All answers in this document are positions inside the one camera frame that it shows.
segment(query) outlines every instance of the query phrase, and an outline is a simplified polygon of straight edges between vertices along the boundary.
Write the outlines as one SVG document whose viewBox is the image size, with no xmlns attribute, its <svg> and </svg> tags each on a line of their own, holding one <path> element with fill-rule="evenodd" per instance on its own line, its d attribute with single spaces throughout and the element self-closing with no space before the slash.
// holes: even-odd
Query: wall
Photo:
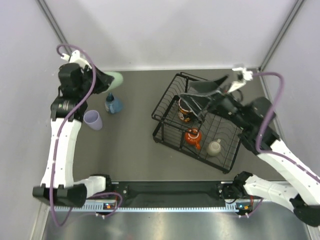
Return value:
<svg viewBox="0 0 320 240">
<path fill-rule="evenodd" d="M 320 1 L 307 0 L 276 50 L 266 71 L 284 75 L 284 95 L 277 108 L 287 145 L 320 175 Z M 267 78 L 269 92 L 278 88 L 276 78 Z"/>
<path fill-rule="evenodd" d="M 32 189 L 48 159 L 50 104 L 63 61 L 36 1 L 6 1 L 0 22 L 0 239 L 26 240 L 40 205 Z"/>
<path fill-rule="evenodd" d="M 262 63 L 296 0 L 46 0 L 69 43 L 103 70 Z"/>
</svg>

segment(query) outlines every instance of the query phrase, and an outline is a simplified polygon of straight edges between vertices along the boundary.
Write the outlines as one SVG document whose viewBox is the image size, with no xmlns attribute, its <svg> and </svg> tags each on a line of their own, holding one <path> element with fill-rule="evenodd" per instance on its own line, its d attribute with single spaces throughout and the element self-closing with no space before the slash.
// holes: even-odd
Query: beige cup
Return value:
<svg viewBox="0 0 320 240">
<path fill-rule="evenodd" d="M 221 142 L 221 139 L 210 142 L 208 147 L 206 148 L 206 152 L 212 157 L 217 156 L 221 152 L 220 142 Z"/>
</svg>

